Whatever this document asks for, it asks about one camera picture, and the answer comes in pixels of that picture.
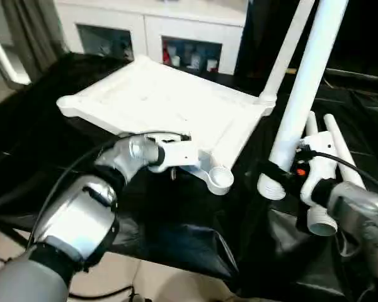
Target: white plastic tray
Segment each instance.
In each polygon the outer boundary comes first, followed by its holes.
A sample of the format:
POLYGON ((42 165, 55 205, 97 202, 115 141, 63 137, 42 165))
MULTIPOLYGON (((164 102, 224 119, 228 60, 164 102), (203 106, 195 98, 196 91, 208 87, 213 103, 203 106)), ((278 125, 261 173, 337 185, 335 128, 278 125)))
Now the white plastic tray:
POLYGON ((140 56, 73 96, 57 101, 112 133, 171 130, 190 133, 198 147, 231 169, 253 129, 271 108, 258 98, 140 56))

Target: white pipe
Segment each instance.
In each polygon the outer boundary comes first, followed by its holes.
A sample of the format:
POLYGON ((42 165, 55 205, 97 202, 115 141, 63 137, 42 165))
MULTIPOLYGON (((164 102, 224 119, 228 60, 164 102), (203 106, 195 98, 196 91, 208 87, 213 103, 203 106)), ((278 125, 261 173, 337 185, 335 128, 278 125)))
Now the white pipe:
POLYGON ((315 112, 313 111, 310 111, 308 114, 306 133, 307 136, 318 133, 318 124, 316 123, 315 112))
MULTIPOLYGON (((333 142, 335 143, 336 151, 338 152, 338 156, 347 161, 349 164, 355 165, 353 157, 347 147, 346 141, 341 134, 339 126, 335 120, 333 115, 325 115, 323 117, 325 121, 326 128, 332 134, 333 142)), ((365 185, 359 173, 354 171, 353 169, 346 167, 345 165, 339 164, 340 174, 344 181, 350 181, 354 183, 356 186, 362 187, 365 189, 365 185)))
POLYGON ((277 55, 275 65, 270 72, 266 86, 259 95, 258 104, 274 106, 276 104, 277 92, 282 84, 284 75, 289 68, 291 58, 295 52, 302 31, 307 23, 308 17, 315 0, 300 0, 297 10, 292 18, 289 30, 284 38, 282 47, 277 55))
MULTIPOLYGON (((309 111, 333 48, 348 0, 321 0, 307 46, 302 56, 282 122, 269 160, 289 171, 306 125, 309 111)), ((262 174, 258 182, 260 194, 278 200, 285 196, 282 186, 262 174)))
MULTIPOLYGON (((308 114, 306 134, 307 136, 318 134, 318 123, 316 122, 315 112, 313 111, 310 111, 308 114)), ((318 204, 312 206, 307 212, 307 227, 311 233, 318 236, 332 236, 338 230, 337 222, 328 215, 326 208, 318 204)))

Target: curtain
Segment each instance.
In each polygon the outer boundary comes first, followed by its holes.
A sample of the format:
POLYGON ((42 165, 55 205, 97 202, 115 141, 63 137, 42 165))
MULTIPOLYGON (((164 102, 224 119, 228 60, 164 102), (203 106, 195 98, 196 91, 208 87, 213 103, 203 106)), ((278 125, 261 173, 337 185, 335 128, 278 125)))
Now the curtain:
POLYGON ((238 53, 237 76, 268 77, 298 2, 299 0, 250 1, 238 53))
POLYGON ((65 52, 53 0, 1 0, 11 36, 31 81, 65 52))

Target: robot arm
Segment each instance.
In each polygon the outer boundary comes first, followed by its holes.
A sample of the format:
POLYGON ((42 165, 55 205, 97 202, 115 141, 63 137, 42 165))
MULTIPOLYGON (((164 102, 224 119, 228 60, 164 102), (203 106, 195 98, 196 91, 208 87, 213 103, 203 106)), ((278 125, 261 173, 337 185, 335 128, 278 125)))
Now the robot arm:
POLYGON ((66 301, 73 275, 96 265, 118 233, 117 191, 142 167, 170 166, 176 155, 165 150, 140 136, 104 152, 96 173, 78 178, 45 212, 34 244, 0 269, 0 302, 66 301))
MULTIPOLYGON (((300 198, 302 181, 273 162, 262 162, 262 172, 280 183, 291 195, 300 198)), ((311 190, 311 200, 327 208, 339 227, 360 244, 370 273, 378 281, 378 194, 350 182, 320 179, 311 190)))

